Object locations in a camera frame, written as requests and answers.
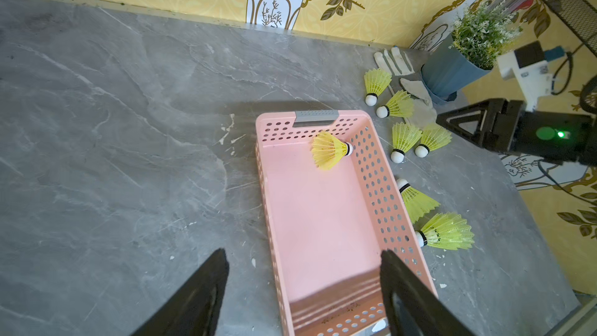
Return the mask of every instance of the gray marble countertop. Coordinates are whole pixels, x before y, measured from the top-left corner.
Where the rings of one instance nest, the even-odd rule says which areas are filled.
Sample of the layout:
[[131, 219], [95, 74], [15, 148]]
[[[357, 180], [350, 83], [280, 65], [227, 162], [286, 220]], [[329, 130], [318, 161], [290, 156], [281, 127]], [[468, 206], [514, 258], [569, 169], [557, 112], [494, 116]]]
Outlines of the gray marble countertop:
[[[43, 0], [0, 13], [0, 334], [128, 335], [224, 247], [217, 334], [280, 335], [255, 119], [374, 116], [375, 50]], [[374, 123], [389, 151], [393, 120]], [[454, 138], [392, 171], [472, 226], [472, 249], [424, 254], [473, 332], [542, 335], [576, 307], [497, 155]]]

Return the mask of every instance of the black cable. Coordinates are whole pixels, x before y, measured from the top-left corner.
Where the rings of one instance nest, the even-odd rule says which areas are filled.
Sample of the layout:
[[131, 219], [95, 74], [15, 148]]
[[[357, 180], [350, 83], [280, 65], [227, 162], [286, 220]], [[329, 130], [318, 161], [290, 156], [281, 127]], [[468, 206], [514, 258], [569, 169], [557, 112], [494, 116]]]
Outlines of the black cable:
[[537, 161], [537, 166], [539, 166], [539, 170], [541, 170], [541, 172], [543, 173], [543, 175], [547, 176], [547, 177], [548, 177], [548, 179], [549, 179], [550, 181], [554, 182], [554, 184], [555, 184], [555, 185], [557, 185], [557, 186], [558, 186], [558, 187], [559, 187], [559, 188], [560, 188], [562, 191], [566, 192], [567, 194], [569, 194], [569, 195], [570, 195], [570, 196], [572, 196], [573, 198], [578, 198], [578, 200], [582, 200], [582, 201], [584, 201], [584, 202], [586, 202], [586, 203], [589, 203], [589, 204], [591, 204], [591, 205], [597, 205], [597, 202], [591, 202], [591, 201], [585, 200], [584, 198], [579, 198], [579, 197], [578, 197], [578, 196], [576, 196], [575, 194], [572, 194], [571, 192], [568, 192], [567, 190], [565, 190], [565, 189], [564, 189], [564, 188], [563, 188], [563, 187], [560, 185], [560, 183], [556, 182], [556, 180], [555, 180], [555, 179], [553, 179], [553, 178], [552, 178], [552, 176], [551, 176], [551, 175], [549, 175], [549, 174], [548, 174], [548, 172], [546, 172], [546, 171], [543, 169], [543, 167], [541, 166], [541, 160]]
[[[563, 93], [564, 91], [566, 91], [566, 88], [568, 88], [568, 84], [570, 83], [570, 79], [572, 78], [572, 68], [574, 66], [574, 63], [572, 62], [572, 57], [574, 56], [574, 54], [576, 54], [578, 52], [579, 49], [581, 49], [585, 43], [588, 43], [591, 39], [593, 39], [593, 37], [597, 35], [597, 33], [593, 33], [593, 35], [591, 35], [586, 42], [582, 42], [578, 45], [577, 48], [575, 48], [572, 52], [566, 52], [566, 60], [564, 60], [560, 66], [558, 66], [558, 68], [556, 69], [556, 72], [553, 74], [553, 78], [552, 78], [552, 95], [554, 96], [558, 96], [559, 94]], [[553, 88], [555, 87], [556, 84], [556, 77], [558, 76], [558, 73], [560, 70], [562, 70], [563, 66], [566, 65], [566, 63], [568, 63], [568, 77], [566, 78], [566, 83], [564, 84], [564, 86], [562, 87], [562, 89], [558, 92], [554, 92]]]

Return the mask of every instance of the shuttlecock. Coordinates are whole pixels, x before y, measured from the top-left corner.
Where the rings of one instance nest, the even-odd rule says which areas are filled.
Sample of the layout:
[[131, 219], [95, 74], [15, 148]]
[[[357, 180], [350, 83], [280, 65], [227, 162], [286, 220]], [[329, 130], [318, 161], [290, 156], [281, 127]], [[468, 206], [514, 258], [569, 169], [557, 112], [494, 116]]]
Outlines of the shuttlecock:
[[421, 191], [415, 190], [407, 180], [399, 178], [396, 184], [412, 223], [439, 206], [437, 201]]
[[467, 250], [474, 243], [469, 224], [456, 213], [434, 215], [415, 235], [419, 246], [429, 245], [444, 250]]
[[414, 149], [414, 154], [419, 157], [425, 157], [431, 151], [435, 151], [448, 144], [452, 140], [452, 133], [447, 131], [437, 123], [427, 125], [423, 129], [421, 144]]
[[344, 156], [352, 153], [353, 146], [338, 140], [329, 132], [320, 132], [313, 139], [313, 159], [318, 168], [330, 170]]
[[365, 104], [370, 107], [377, 103], [377, 98], [386, 89], [392, 80], [392, 74], [383, 69], [372, 69], [365, 73]]
[[421, 138], [423, 132], [413, 124], [396, 123], [392, 127], [394, 149], [390, 158], [395, 163], [404, 161], [404, 154]]
[[376, 114], [379, 118], [410, 117], [413, 115], [413, 100], [405, 90], [397, 92], [385, 105], [377, 108]]

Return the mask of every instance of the pink plastic basket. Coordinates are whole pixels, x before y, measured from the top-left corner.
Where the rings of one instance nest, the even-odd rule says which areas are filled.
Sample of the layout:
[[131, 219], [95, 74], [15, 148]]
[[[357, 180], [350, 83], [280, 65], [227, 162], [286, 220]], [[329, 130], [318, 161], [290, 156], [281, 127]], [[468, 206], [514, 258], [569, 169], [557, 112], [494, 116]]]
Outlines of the pink plastic basket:
[[[256, 128], [284, 335], [352, 335], [384, 318], [382, 250], [396, 252], [437, 295], [367, 113], [265, 113]], [[313, 161], [311, 143], [320, 131], [354, 145], [332, 170]]]

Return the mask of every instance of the gray basket handle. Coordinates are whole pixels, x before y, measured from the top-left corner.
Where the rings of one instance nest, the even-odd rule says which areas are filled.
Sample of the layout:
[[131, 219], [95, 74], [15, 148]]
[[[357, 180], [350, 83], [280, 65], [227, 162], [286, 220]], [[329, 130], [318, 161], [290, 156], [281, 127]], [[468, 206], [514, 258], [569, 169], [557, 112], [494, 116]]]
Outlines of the gray basket handle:
[[299, 110], [295, 114], [294, 128], [329, 126], [340, 116], [337, 110]]

